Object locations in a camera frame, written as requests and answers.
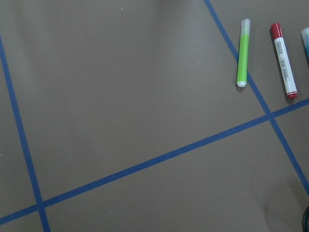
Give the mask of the green highlighter pen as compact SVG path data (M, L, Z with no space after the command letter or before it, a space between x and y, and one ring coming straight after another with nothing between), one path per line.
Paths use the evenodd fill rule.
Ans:
M245 87L247 84L247 65L248 51L250 41L250 25L249 18L245 18L241 22L240 41L239 41L239 59L236 84L238 87Z

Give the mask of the red capped white marker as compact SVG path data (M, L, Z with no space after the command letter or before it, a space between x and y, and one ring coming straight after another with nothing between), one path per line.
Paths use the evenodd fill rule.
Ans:
M287 98L293 100L298 97L298 92L295 85L295 80L291 69L289 56L285 46L281 25L279 23L274 23L271 25L270 29L272 32L272 37L274 40L278 61L280 64L286 95Z

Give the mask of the blue highlighter pen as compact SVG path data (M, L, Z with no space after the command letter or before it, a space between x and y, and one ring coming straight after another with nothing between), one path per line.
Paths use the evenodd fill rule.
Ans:
M301 30L301 35L302 35L305 51L307 54L307 58L309 58L309 28L305 28Z

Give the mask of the black mesh pen holder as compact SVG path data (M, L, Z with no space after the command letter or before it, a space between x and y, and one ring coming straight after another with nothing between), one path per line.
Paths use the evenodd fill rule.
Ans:
M306 208L302 217L302 230L303 232L309 232L309 207Z

